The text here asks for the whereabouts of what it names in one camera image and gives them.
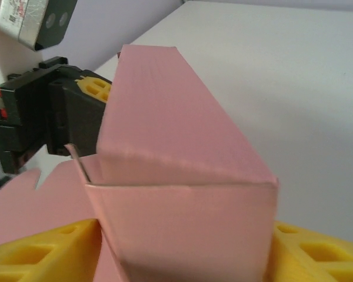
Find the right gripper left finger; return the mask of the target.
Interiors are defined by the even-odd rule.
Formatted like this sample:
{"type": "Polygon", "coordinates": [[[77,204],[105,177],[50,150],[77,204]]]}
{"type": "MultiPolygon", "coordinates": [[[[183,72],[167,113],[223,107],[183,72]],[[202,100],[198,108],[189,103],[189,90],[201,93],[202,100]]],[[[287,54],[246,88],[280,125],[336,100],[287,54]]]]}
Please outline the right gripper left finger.
{"type": "Polygon", "coordinates": [[[0,244],[0,281],[93,281],[101,246],[96,219],[0,244]]]}

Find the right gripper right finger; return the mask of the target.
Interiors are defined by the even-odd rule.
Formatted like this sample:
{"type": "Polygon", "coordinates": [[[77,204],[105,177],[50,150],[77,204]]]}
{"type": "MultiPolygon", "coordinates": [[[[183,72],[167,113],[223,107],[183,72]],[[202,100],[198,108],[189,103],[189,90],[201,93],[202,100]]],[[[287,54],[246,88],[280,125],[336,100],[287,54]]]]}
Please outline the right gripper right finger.
{"type": "Polygon", "coordinates": [[[353,242],[276,221],[266,281],[352,282],[353,242]]]}

